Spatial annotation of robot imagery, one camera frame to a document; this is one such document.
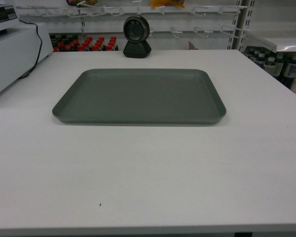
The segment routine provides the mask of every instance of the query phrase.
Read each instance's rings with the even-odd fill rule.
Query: tray rim
[[[204,117],[204,118],[207,118],[207,119],[212,119],[212,118],[215,118],[215,121],[214,122],[195,122],[195,123],[192,123],[192,122],[175,122],[175,123],[172,123],[172,122],[146,122],[146,121],[143,121],[143,122],[112,122],[112,121],[97,121],[97,122],[79,122],[79,121],[72,121],[73,118],[63,118],[61,117],[61,115],[59,114],[59,110],[58,107],[61,106],[61,104],[66,101],[66,98],[68,97],[68,94],[70,94],[72,91],[76,91],[76,88],[77,88],[77,85],[81,85],[81,83],[83,82],[83,80],[81,78],[83,78],[83,76],[85,74],[89,74],[89,73],[94,73],[94,72],[105,72],[104,75],[111,75],[112,72],[131,72],[133,70],[136,70],[136,71],[149,71],[149,72],[155,72],[154,74],[157,74],[157,75],[160,75],[158,74],[157,72],[158,71],[168,71],[168,72],[172,72],[171,74],[165,74],[165,75],[176,75],[174,72],[175,71],[180,71],[180,72],[197,72],[197,73],[202,73],[204,74],[207,79],[208,79],[208,82],[209,85],[212,87],[212,90],[214,91],[214,95],[212,94],[212,91],[211,91],[211,96],[215,96],[215,106],[217,108],[217,111],[219,112],[219,116],[215,116],[215,117]],[[114,68],[114,69],[89,69],[89,70],[86,70],[84,71],[83,73],[81,73],[81,75],[74,81],[74,83],[69,87],[69,89],[64,93],[64,95],[59,99],[59,101],[56,103],[56,105],[53,107],[52,109],[52,113],[53,115],[58,119],[60,120],[61,122],[63,123],[72,123],[72,124],[93,124],[93,125],[97,125],[97,124],[197,124],[197,125],[210,125],[210,124],[216,124],[218,123],[225,115],[226,115],[226,107],[222,101],[222,99],[220,98],[212,80],[210,79],[209,75],[203,71],[203,70],[200,70],[200,69],[171,69],[171,68]]]

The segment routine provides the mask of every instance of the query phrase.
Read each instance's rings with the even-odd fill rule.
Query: black cable
[[[42,45],[43,45],[43,41],[41,40],[41,37],[40,37],[39,34],[38,34],[38,25],[37,25],[37,24],[35,24],[35,23],[31,23],[31,22],[25,22],[25,21],[21,21],[21,20],[20,20],[20,22],[22,22],[22,23],[24,23],[24,24],[29,24],[29,25],[36,25],[36,34],[37,34],[37,36],[38,36],[38,38],[39,38],[39,40],[40,40],[40,46],[39,46],[38,56],[37,56],[36,62],[35,62],[34,66],[33,66],[31,69],[29,69],[26,73],[24,73],[23,75],[21,75],[21,76],[19,77],[19,79],[23,79],[23,78],[26,78],[26,77],[27,77],[27,76],[28,76],[28,75],[34,70],[34,68],[35,68],[36,65],[38,64],[38,60],[39,60],[39,56],[40,56],[41,47],[42,47]]]

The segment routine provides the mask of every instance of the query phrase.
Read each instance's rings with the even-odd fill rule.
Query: gray tray
[[[226,108],[201,70],[92,69],[52,112],[69,123],[213,124]]]

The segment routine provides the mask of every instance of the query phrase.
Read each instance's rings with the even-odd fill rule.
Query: white table
[[[94,68],[208,73],[213,126],[87,126],[52,109]],[[296,231],[296,95],[235,50],[52,53],[0,94],[0,236]]]

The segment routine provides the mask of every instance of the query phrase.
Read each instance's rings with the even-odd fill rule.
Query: store shelf
[[[150,6],[88,6],[83,4],[83,8],[77,7],[44,7],[44,6],[18,6],[21,16],[38,16],[38,17],[94,17],[111,14],[114,16],[123,14],[142,14],[142,13],[190,13],[204,16],[206,13],[232,14],[237,15],[244,6],[229,5],[194,5],[185,8],[174,6],[151,8]]]
[[[264,47],[272,52],[296,52],[296,31],[250,31],[246,33],[246,46]]]

